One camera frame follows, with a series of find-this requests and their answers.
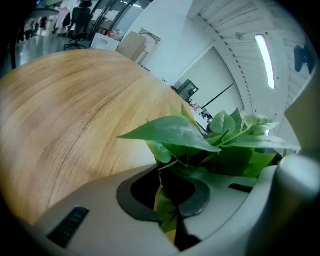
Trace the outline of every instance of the desk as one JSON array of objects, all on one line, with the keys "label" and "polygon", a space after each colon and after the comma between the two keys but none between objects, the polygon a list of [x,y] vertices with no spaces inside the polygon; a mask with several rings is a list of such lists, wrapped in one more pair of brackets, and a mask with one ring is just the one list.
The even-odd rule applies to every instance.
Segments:
[{"label": "desk", "polygon": [[131,60],[98,49],[38,58],[0,88],[0,189],[31,224],[90,181],[154,164],[144,141],[116,136],[184,103]]}]

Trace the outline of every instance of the wooden table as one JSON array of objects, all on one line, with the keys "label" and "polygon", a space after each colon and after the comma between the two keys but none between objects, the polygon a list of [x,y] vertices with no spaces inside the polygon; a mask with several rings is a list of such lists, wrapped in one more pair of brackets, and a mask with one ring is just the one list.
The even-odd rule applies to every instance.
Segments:
[{"label": "wooden table", "polygon": [[90,181],[154,164],[144,141],[116,136],[184,102],[131,60],[97,49],[41,57],[0,88],[0,189],[31,224]]}]

